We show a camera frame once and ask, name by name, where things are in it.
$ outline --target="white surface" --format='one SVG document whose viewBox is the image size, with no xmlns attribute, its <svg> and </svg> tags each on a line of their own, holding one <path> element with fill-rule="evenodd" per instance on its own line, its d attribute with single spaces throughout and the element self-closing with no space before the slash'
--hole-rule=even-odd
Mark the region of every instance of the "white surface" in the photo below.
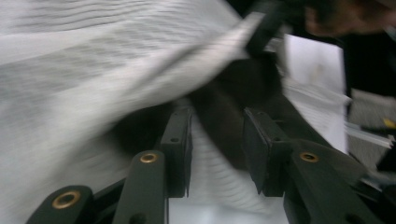
<svg viewBox="0 0 396 224">
<path fill-rule="evenodd" d="M 241 212 L 226 206 L 191 203 L 189 199 L 185 202 L 170 202 L 169 224 L 288 224 L 286 218 L 279 215 L 278 211 L 273 214 L 258 214 L 252 212 Z"/>
<path fill-rule="evenodd" d="M 285 36 L 289 76 L 285 95 L 334 148 L 347 153 L 345 78 L 342 50 L 318 41 Z"/>
</svg>

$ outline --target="white fabric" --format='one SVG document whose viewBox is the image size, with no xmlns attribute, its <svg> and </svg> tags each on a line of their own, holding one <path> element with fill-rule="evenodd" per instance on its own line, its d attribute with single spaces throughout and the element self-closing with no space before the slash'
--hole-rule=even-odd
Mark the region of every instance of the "white fabric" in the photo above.
<svg viewBox="0 0 396 224">
<path fill-rule="evenodd" d="M 221 0 L 12 0 L 0 10 L 7 224 L 24 222 L 58 188 L 97 191 L 123 178 L 131 158 L 99 136 L 130 112 L 205 84 L 239 57 L 262 18 L 240 21 Z"/>
</svg>

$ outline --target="hand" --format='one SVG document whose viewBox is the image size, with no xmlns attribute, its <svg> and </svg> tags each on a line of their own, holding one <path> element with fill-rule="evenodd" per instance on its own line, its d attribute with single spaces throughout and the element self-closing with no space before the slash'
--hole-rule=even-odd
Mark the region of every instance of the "hand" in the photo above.
<svg viewBox="0 0 396 224">
<path fill-rule="evenodd" d="M 370 34 L 396 25 L 396 10 L 376 0 L 336 0 L 335 12 L 324 22 L 311 7 L 305 10 L 306 29 L 313 35 Z"/>
</svg>

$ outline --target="black machine part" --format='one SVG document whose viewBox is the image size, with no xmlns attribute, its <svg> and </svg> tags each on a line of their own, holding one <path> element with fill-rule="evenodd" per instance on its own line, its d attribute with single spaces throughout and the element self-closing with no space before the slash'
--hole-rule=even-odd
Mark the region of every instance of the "black machine part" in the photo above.
<svg viewBox="0 0 396 224">
<path fill-rule="evenodd" d="M 334 148 L 289 139 L 278 123 L 246 109 L 243 149 L 258 191 L 284 196 L 290 223 L 394 223 L 394 181 L 382 192 L 370 189 L 362 181 L 367 179 L 362 165 Z M 372 200 L 368 204 L 362 197 Z"/>
<path fill-rule="evenodd" d="M 168 198 L 184 197 L 191 175 L 191 111 L 171 115 L 161 143 L 133 157 L 128 176 L 92 195 L 85 186 L 59 189 L 28 224 L 164 224 Z"/>
</svg>

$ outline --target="black metal bar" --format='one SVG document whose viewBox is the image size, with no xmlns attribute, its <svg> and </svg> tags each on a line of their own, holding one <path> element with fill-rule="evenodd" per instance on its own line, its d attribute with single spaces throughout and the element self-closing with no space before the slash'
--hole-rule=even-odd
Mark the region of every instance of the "black metal bar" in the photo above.
<svg viewBox="0 0 396 224">
<path fill-rule="evenodd" d="M 289 138 L 265 113 L 245 110 L 243 149 L 247 168 L 260 193 L 282 197 L 284 190 L 283 166 L 289 159 Z"/>
<path fill-rule="evenodd" d="M 262 55 L 265 46 L 276 35 L 283 21 L 288 16 L 288 7 L 284 1 L 258 1 L 250 12 L 265 14 L 256 32 L 247 43 L 247 52 L 252 56 Z"/>
<path fill-rule="evenodd" d="M 148 150 L 134 156 L 114 224 L 167 223 L 165 156 Z"/>
<path fill-rule="evenodd" d="M 161 151 L 166 157 L 169 198 L 182 198 L 189 190 L 191 176 L 191 112 L 179 110 L 171 115 L 163 133 Z"/>
<path fill-rule="evenodd" d="M 122 179 L 93 195 L 92 210 L 96 214 L 94 224 L 111 223 L 116 213 L 125 179 Z"/>
</svg>

